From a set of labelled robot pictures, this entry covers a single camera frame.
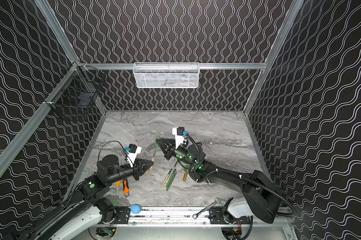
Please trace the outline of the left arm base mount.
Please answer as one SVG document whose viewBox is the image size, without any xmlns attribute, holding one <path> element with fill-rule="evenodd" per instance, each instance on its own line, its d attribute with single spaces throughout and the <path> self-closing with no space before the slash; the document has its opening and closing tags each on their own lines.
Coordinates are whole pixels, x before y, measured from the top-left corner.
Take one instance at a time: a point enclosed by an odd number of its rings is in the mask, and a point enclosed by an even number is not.
<svg viewBox="0 0 361 240">
<path fill-rule="evenodd" d="M 107 225 L 127 224 L 130 218 L 129 207 L 116 207 L 105 210 L 102 213 L 101 223 Z"/>
</svg>

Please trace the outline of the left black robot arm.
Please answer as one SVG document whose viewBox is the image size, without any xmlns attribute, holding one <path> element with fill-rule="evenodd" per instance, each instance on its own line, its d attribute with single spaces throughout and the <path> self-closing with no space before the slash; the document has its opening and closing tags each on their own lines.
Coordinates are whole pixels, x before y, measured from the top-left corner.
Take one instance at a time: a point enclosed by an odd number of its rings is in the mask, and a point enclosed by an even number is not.
<svg viewBox="0 0 361 240">
<path fill-rule="evenodd" d="M 110 186 L 118 181 L 133 177 L 136 181 L 154 162 L 136 159 L 132 166 L 120 165 L 116 155 L 107 155 L 96 163 L 97 171 L 78 184 L 70 196 L 40 222 L 19 233 L 8 233 L 5 240 L 50 240 L 64 225 L 73 220 L 82 211 L 95 207 L 100 220 L 113 223 L 117 220 L 110 200 L 105 197 Z"/>
</svg>

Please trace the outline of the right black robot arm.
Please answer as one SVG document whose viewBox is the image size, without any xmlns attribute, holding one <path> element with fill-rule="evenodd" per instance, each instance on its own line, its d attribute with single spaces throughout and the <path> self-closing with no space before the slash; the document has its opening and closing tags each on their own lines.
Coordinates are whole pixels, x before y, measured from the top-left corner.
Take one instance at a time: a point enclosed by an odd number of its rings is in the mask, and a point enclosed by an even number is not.
<svg viewBox="0 0 361 240">
<path fill-rule="evenodd" d="M 224 208 L 227 216 L 235 219 L 255 216 L 268 224 L 272 224 L 277 216 L 296 216 L 294 205 L 261 171 L 240 173 L 221 168 L 205 159 L 202 144 L 195 141 L 188 145 L 177 144 L 173 139 L 159 138 L 155 143 L 167 160 L 176 158 L 195 182 L 222 185 L 243 195 L 226 204 Z"/>
</svg>

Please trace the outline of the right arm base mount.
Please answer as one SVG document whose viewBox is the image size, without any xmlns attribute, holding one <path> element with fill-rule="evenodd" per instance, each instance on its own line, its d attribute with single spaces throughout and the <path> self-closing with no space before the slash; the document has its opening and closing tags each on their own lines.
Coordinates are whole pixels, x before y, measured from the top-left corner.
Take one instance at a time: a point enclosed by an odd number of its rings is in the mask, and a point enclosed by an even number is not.
<svg viewBox="0 0 361 240">
<path fill-rule="evenodd" d="M 250 217 L 235 218 L 228 211 L 224 211 L 223 207 L 209 209 L 208 218 L 212 225 L 249 225 L 251 223 Z"/>
</svg>

